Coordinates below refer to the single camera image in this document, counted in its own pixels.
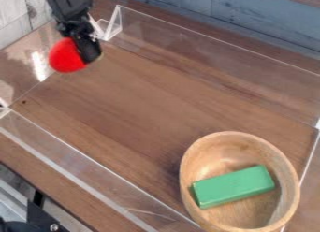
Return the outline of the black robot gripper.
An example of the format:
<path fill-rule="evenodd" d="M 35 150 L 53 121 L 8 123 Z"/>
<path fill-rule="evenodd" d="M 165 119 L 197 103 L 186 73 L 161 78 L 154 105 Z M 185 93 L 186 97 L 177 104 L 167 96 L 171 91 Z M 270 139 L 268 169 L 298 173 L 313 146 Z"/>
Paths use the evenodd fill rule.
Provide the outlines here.
<path fill-rule="evenodd" d="M 86 64 L 92 63 L 103 54 L 100 42 L 88 35 L 94 29 L 88 19 L 92 0 L 47 0 L 57 31 L 62 36 L 71 36 L 78 52 Z"/>

